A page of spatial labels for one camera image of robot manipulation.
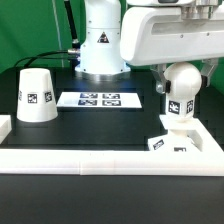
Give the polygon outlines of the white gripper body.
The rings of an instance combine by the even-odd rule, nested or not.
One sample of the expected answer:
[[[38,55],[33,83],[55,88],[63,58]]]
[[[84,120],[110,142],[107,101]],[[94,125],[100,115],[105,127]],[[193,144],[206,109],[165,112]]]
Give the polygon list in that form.
[[[123,17],[120,51],[133,66],[224,57],[224,5],[208,20],[183,20],[180,7],[132,7]]]

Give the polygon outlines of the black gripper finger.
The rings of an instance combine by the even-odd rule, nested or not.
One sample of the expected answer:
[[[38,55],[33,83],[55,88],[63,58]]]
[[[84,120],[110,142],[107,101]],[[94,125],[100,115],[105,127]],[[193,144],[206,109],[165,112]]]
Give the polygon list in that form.
[[[218,58],[204,59],[202,61],[203,66],[201,69],[201,77],[202,77],[202,86],[203,87],[208,87],[210,85],[211,77],[218,66],[218,61],[219,61]]]
[[[166,64],[151,65],[150,69],[156,80],[156,91],[160,94],[170,92],[171,82],[165,78]]]

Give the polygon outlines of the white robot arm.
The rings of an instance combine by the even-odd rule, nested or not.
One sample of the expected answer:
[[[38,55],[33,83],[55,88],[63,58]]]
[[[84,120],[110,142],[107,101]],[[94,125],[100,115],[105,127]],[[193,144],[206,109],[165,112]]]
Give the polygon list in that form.
[[[94,80],[110,80],[132,66],[151,66],[160,93],[169,63],[203,62],[208,86],[224,57],[224,0],[84,0],[86,39],[76,71]]]

